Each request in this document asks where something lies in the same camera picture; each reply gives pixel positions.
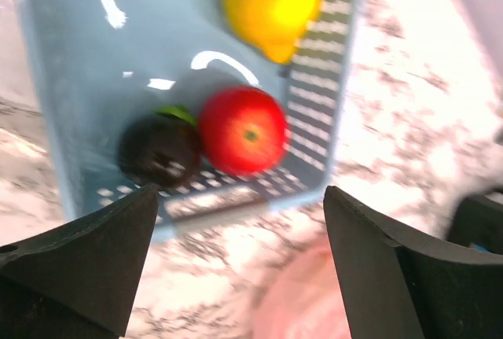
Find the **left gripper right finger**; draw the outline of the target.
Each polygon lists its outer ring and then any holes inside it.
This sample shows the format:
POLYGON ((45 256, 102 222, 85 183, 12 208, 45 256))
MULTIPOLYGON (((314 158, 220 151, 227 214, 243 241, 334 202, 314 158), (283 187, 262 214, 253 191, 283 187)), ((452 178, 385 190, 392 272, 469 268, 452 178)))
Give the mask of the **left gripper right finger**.
POLYGON ((336 186, 323 205, 352 337, 501 337, 502 254, 433 237, 336 186))

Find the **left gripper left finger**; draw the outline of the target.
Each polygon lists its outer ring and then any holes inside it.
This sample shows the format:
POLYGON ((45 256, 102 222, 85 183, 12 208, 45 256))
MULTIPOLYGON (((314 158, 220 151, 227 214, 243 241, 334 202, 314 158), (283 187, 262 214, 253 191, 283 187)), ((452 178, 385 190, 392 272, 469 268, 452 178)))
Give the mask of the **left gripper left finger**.
POLYGON ((82 218, 1 247, 3 338, 120 338, 158 212, 147 185, 82 218))

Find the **pink plastic bag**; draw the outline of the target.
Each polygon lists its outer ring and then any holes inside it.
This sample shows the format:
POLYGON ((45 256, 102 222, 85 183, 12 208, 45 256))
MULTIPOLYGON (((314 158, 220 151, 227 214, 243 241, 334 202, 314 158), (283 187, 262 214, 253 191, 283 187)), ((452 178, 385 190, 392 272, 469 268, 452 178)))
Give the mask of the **pink plastic bag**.
POLYGON ((351 337, 326 236, 279 274, 262 298, 252 330, 257 339, 351 337))

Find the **red fake apple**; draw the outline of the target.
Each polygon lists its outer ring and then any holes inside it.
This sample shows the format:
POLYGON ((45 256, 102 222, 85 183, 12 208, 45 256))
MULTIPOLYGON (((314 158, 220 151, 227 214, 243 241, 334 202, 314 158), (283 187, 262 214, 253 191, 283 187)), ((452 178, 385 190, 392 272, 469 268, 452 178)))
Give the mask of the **red fake apple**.
POLYGON ((198 118, 205 156, 228 175, 271 169, 285 155, 288 125, 282 107, 265 91, 236 85, 211 95, 198 118))

